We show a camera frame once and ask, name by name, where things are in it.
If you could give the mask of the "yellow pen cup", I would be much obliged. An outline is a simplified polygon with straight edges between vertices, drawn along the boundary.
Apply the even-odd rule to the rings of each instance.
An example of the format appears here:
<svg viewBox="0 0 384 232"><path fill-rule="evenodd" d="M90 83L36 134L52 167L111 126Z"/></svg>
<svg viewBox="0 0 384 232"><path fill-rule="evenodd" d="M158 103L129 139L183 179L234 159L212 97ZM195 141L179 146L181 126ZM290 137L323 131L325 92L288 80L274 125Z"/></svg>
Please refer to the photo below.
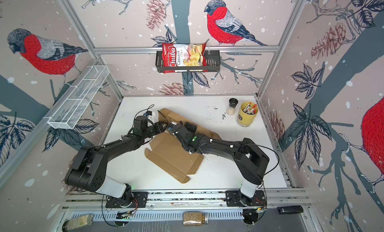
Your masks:
<svg viewBox="0 0 384 232"><path fill-rule="evenodd" d="M256 103L242 103L237 115L238 124L242 127L249 127L253 123L258 112L259 108Z"/></svg>

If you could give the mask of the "red cassava chips bag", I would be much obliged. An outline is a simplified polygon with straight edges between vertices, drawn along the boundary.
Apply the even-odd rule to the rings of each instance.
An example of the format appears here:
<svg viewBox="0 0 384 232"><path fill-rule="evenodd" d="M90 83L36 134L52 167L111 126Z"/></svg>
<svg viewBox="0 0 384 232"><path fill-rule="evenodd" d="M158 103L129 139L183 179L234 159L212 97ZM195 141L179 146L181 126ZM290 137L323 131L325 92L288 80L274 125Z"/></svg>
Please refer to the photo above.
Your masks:
<svg viewBox="0 0 384 232"><path fill-rule="evenodd" d="M203 44L162 44L163 67L207 66L204 57L206 43Z"/></svg>

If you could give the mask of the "brown cardboard box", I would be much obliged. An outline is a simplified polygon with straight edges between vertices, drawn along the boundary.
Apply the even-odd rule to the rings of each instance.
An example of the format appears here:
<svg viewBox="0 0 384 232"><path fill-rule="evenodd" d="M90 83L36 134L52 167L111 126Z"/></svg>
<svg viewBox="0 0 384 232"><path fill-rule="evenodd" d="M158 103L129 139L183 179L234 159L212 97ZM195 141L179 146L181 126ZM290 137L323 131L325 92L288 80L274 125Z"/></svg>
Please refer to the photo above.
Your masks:
<svg viewBox="0 0 384 232"><path fill-rule="evenodd" d="M163 108L160 112L159 121L161 122L188 122L197 126L197 133L205 134L214 139L221 138L216 132L207 129L170 109ZM150 146L150 149L145 150L146 158L182 184L185 184L190 180L189 175L194 175L197 172L204 159L202 154L189 154L189 152L185 151L179 140L167 131L154 137L150 142Z"/></svg>

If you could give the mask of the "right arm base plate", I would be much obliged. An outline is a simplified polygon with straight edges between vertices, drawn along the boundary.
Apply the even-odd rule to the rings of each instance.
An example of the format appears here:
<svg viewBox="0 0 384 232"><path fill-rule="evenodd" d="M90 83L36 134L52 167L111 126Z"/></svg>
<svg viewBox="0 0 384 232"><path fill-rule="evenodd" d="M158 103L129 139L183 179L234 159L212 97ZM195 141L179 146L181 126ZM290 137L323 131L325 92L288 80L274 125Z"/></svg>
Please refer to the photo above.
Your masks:
<svg viewBox="0 0 384 232"><path fill-rule="evenodd" d="M228 207L265 207L267 204L265 193L261 190L256 190L254 195L249 198L242 194L240 190L225 191L224 201Z"/></svg>

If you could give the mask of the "black lid spice shaker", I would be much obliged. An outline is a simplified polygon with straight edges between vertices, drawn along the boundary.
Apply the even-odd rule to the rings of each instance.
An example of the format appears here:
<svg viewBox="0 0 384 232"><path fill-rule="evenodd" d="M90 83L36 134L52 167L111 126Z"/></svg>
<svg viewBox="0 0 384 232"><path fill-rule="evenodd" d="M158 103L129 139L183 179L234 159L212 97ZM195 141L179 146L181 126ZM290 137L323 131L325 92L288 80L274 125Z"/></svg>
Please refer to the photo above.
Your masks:
<svg viewBox="0 0 384 232"><path fill-rule="evenodd" d="M236 106L238 104L238 100L236 98L229 99L229 106L227 108L227 114L232 116L236 112Z"/></svg>

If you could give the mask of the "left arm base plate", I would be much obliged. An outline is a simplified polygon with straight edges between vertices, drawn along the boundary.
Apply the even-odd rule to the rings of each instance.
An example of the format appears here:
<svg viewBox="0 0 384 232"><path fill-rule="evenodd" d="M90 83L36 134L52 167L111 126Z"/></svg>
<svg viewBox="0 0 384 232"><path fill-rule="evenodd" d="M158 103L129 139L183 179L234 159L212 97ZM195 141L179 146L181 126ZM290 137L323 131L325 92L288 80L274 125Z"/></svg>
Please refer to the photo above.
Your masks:
<svg viewBox="0 0 384 232"><path fill-rule="evenodd" d="M148 192L131 192L130 195L125 193L121 198L107 196L107 209L135 209L145 208L148 199Z"/></svg>

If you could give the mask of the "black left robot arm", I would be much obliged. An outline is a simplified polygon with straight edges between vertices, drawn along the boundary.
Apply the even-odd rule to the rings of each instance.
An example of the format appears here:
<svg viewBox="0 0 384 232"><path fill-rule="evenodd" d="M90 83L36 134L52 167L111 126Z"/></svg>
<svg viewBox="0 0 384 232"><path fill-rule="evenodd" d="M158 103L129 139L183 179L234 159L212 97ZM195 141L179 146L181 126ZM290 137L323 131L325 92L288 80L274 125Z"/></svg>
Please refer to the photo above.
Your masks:
<svg viewBox="0 0 384 232"><path fill-rule="evenodd" d="M107 176L108 162L124 153L135 151L145 145L147 139L153 139L166 130L167 123L152 122L147 116L134 119L133 127L127 135L111 143L82 147L65 176L65 183L77 189L107 196L117 200L120 207L132 203L138 206L138 200L132 193L132 187Z"/></svg>

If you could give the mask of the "black wall basket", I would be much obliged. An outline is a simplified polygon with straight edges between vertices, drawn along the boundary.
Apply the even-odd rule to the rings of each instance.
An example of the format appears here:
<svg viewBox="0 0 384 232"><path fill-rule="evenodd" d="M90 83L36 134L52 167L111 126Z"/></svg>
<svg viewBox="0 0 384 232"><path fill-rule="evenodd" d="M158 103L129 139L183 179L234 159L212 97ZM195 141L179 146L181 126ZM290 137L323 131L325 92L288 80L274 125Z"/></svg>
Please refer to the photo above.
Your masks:
<svg viewBox="0 0 384 232"><path fill-rule="evenodd" d="M159 73L165 73L166 71L173 72L218 72L221 67L221 58L219 50L210 50L204 53L206 66L195 66L195 67L166 67L164 66L164 60L162 58L162 52L157 51L155 66Z"/></svg>

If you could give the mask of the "brown grain glass jar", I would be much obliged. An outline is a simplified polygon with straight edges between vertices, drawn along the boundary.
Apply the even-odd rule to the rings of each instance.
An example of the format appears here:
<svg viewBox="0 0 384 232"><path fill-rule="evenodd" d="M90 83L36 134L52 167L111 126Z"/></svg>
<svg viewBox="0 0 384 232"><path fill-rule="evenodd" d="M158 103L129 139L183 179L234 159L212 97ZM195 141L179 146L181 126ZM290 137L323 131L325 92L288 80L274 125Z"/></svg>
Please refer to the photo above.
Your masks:
<svg viewBox="0 0 384 232"><path fill-rule="evenodd" d="M184 212L183 226L202 226L209 222L208 216L202 212Z"/></svg>

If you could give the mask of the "black remote device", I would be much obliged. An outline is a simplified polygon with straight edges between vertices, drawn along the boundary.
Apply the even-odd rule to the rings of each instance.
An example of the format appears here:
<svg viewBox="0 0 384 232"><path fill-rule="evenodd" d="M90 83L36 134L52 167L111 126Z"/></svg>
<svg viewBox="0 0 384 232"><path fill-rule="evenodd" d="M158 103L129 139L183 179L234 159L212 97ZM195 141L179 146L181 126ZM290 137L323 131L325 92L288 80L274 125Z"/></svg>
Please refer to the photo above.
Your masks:
<svg viewBox="0 0 384 232"><path fill-rule="evenodd" d="M278 213L280 215L283 214L300 214L304 212L304 209L302 206L295 205L295 206L285 206L285 207L278 207Z"/></svg>

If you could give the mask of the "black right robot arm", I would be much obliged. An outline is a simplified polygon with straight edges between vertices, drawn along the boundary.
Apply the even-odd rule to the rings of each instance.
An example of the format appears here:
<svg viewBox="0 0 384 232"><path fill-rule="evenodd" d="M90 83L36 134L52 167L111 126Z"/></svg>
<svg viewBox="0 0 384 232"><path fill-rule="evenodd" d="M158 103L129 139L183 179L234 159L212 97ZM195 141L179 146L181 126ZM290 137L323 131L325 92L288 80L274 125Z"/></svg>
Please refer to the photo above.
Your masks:
<svg viewBox="0 0 384 232"><path fill-rule="evenodd" d="M235 196L227 196L227 202L239 207L250 207L254 201L256 190L263 183L270 158L251 139L242 141L225 141L215 139L197 132L197 126L189 122L173 123L169 132L181 143L183 149L190 154L216 155L234 161L244 178L241 188Z"/></svg>

